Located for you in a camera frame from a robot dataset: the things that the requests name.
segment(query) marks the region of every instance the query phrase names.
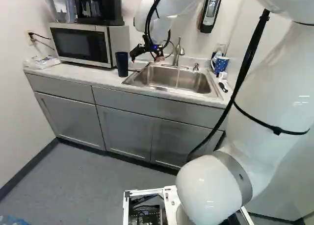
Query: coffee maker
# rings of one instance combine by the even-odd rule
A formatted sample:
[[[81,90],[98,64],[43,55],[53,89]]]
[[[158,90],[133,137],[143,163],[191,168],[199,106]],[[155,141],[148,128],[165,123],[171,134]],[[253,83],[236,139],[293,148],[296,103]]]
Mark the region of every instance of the coffee maker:
[[[121,0],[75,0],[77,23],[124,25]]]

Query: floor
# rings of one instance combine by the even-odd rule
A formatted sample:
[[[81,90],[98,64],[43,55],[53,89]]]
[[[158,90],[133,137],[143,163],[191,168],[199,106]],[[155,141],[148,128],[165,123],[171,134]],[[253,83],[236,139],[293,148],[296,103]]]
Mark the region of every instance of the floor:
[[[32,225],[122,225],[125,190],[174,184],[173,175],[59,144],[1,201],[0,215]]]

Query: blue mug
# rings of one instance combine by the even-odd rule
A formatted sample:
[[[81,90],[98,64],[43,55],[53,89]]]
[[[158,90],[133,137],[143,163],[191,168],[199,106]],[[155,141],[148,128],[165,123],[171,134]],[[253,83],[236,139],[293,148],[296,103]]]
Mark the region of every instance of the blue mug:
[[[220,72],[224,72],[229,62],[228,57],[217,57],[215,65],[215,74],[218,75]]]

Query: robotic arm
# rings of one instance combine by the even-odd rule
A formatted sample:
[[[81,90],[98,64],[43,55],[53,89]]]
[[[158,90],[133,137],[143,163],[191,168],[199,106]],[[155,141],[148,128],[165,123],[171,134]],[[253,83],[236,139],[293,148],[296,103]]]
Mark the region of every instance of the robotic arm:
[[[152,16],[160,43],[175,17],[200,0],[161,0]],[[283,40],[243,82],[232,106],[221,149],[184,165],[176,186],[181,209],[196,225],[217,225],[261,193],[280,162],[314,122],[313,0],[258,0],[290,17]],[[154,0],[143,0],[135,26],[145,31]],[[302,72],[295,72],[302,67]]]
[[[170,34],[168,33],[173,21],[178,15],[185,13],[201,0],[160,0],[150,18],[150,25],[148,25],[150,33],[149,38],[146,23],[149,11],[155,1],[157,0],[142,0],[136,12],[134,18],[135,28],[145,34],[143,35],[144,45],[138,44],[130,52],[132,61],[145,52],[154,52],[156,54],[156,60],[163,60],[164,46],[161,44],[163,41],[166,41],[167,38],[170,40]]]

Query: faucet handle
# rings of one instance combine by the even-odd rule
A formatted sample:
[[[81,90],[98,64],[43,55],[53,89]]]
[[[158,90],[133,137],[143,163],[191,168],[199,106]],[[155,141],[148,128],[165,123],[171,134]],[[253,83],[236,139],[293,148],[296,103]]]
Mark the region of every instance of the faucet handle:
[[[198,63],[195,63],[194,64],[194,67],[193,67],[193,71],[198,71],[199,69],[198,69],[198,67],[200,66],[200,64],[198,64]]]
[[[179,55],[185,55],[185,51],[184,51],[184,48],[183,48],[183,47],[180,48]]]

